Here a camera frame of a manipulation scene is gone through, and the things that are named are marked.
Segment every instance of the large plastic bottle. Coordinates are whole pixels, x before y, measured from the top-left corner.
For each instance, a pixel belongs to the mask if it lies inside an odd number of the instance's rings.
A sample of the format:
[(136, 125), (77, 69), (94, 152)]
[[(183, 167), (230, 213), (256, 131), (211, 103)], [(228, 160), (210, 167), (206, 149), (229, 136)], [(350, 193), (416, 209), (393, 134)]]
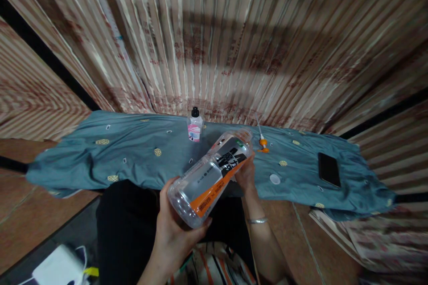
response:
[(251, 138), (249, 129), (226, 131), (205, 156), (171, 185), (169, 201), (190, 227), (203, 224), (230, 179), (252, 155)]

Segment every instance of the bracelet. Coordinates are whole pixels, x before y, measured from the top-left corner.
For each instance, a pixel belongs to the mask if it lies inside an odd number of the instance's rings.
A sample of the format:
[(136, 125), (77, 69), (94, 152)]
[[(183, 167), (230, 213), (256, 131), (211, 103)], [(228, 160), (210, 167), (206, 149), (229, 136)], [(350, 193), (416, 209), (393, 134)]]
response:
[(247, 221), (249, 224), (263, 224), (263, 223), (266, 223), (268, 221), (268, 218), (265, 216), (265, 217), (258, 218), (255, 220), (247, 220)]

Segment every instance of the black phone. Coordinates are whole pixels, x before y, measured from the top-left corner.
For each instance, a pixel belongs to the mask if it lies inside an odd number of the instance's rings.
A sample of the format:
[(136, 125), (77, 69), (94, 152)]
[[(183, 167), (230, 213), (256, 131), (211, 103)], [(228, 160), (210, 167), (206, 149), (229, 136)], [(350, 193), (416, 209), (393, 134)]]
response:
[(320, 178), (336, 187), (341, 187), (337, 160), (323, 153), (318, 153)]

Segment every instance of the black bottle cap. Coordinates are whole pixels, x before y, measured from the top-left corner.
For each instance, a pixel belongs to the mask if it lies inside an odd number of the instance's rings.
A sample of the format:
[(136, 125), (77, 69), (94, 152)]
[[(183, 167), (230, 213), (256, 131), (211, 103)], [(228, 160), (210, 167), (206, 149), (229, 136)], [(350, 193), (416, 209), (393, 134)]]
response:
[(199, 117), (199, 110), (198, 110), (198, 107), (193, 107), (193, 110), (192, 110), (192, 117), (193, 117), (193, 118), (198, 118), (198, 117)]

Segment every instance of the blue fabric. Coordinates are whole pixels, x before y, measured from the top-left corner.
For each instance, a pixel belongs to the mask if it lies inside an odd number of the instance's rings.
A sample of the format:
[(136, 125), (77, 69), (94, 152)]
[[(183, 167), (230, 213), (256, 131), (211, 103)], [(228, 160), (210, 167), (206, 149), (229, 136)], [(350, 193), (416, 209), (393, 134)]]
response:
[[(27, 179), (59, 198), (78, 189), (107, 188), (113, 183), (109, 176), (161, 189), (171, 177), (184, 174), (223, 132), (240, 127), (207, 122), (201, 142), (194, 143), (188, 139), (184, 117), (95, 111), (55, 148), (38, 155), (29, 166)], [(245, 127), (253, 132), (257, 150), (258, 128)], [(338, 221), (391, 209), (395, 193), (378, 181), (357, 145), (332, 135), (292, 129), (262, 126), (262, 132), (270, 153), (255, 153), (255, 183), (261, 198), (324, 207)], [(100, 139), (109, 143), (96, 144)], [(155, 155), (156, 148), (161, 156)], [(337, 159), (341, 188), (319, 178), (320, 152)], [(280, 161), (287, 166), (280, 166)], [(271, 174), (278, 175), (281, 183), (274, 185)], [(240, 190), (231, 184), (229, 193), (239, 195)]]

